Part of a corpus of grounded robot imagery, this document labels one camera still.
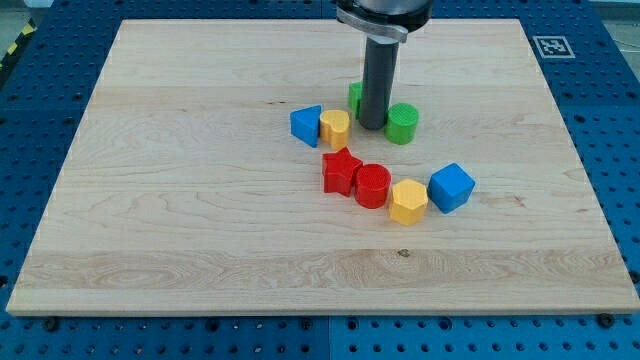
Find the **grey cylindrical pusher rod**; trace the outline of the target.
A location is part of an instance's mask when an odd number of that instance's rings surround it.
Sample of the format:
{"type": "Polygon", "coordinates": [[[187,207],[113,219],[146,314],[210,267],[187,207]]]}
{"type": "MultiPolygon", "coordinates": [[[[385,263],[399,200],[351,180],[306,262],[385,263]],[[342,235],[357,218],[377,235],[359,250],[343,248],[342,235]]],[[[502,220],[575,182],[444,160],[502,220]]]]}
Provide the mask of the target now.
{"type": "Polygon", "coordinates": [[[359,109],[359,122],[367,130],[386,124],[398,48],[396,40],[367,36],[359,109]]]}

